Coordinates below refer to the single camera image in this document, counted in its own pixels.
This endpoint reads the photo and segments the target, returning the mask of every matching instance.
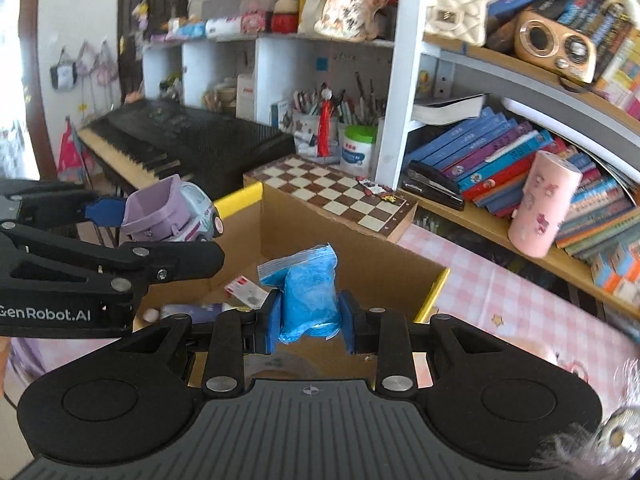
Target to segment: quilted handbag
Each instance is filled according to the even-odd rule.
[[[427,0],[424,31],[482,46],[486,39],[488,0]]]

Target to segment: chessboard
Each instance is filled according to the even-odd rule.
[[[391,193],[368,196],[356,179],[296,155],[274,160],[245,175],[328,211],[359,228],[396,242],[414,220],[417,203]]]

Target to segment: pink cylinder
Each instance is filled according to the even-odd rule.
[[[509,240],[523,254],[543,258],[569,211],[582,173],[549,152],[537,152],[524,185],[524,197],[509,227]]]

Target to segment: gingham tablecloth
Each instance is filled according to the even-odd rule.
[[[418,226],[411,225],[398,244],[451,273],[436,300],[440,312],[486,332],[542,341],[558,364],[584,378],[599,394],[603,415],[620,402],[616,371],[640,348],[625,335],[558,298],[555,294]]]

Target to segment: blue plastic bag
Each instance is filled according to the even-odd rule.
[[[260,282],[283,291],[280,341],[291,343],[305,333],[329,339],[339,332],[337,264],[333,248],[325,245],[258,266]]]

